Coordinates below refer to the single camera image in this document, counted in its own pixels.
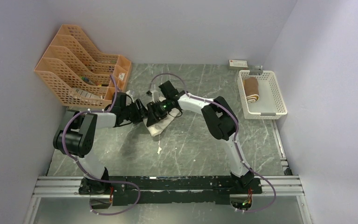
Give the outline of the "white terry towel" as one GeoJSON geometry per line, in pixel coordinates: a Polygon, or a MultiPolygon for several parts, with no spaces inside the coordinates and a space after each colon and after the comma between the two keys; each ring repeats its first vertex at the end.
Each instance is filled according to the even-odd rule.
{"type": "Polygon", "coordinates": [[[180,115],[180,111],[174,108],[169,112],[167,117],[160,120],[158,123],[151,125],[150,127],[146,127],[151,137],[160,135],[171,124],[171,122],[179,115],[180,115]]]}

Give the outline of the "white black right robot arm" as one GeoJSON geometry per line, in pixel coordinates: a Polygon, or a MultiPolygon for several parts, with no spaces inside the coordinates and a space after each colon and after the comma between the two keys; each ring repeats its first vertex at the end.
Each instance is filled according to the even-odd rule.
{"type": "Polygon", "coordinates": [[[230,162],[234,190],[245,193],[250,188],[255,174],[246,161],[238,140],[238,119],[226,100],[221,96],[208,99],[186,91],[179,92],[170,81],[164,82],[159,88],[165,99],[156,99],[146,105],[148,110],[146,126],[161,123],[173,109],[202,115],[210,134],[216,140],[226,143],[225,152],[230,162]]]}

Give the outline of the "yellow brown bear towel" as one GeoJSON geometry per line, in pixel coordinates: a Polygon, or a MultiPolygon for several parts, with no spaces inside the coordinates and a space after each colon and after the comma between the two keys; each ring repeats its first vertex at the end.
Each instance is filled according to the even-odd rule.
{"type": "Polygon", "coordinates": [[[244,79],[243,87],[247,102],[255,103],[259,100],[259,83],[255,77],[244,79]]]}

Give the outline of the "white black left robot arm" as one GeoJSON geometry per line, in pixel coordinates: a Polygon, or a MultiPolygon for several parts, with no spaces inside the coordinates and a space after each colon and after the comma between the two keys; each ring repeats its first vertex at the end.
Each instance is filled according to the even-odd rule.
{"type": "Polygon", "coordinates": [[[81,166],[84,177],[79,188],[80,195],[113,191],[107,168],[92,151],[96,130],[138,124],[147,115],[147,109],[140,99],[133,99],[122,92],[114,94],[111,104],[104,109],[84,113],[77,110],[65,112],[54,135],[53,147],[81,166]]]}

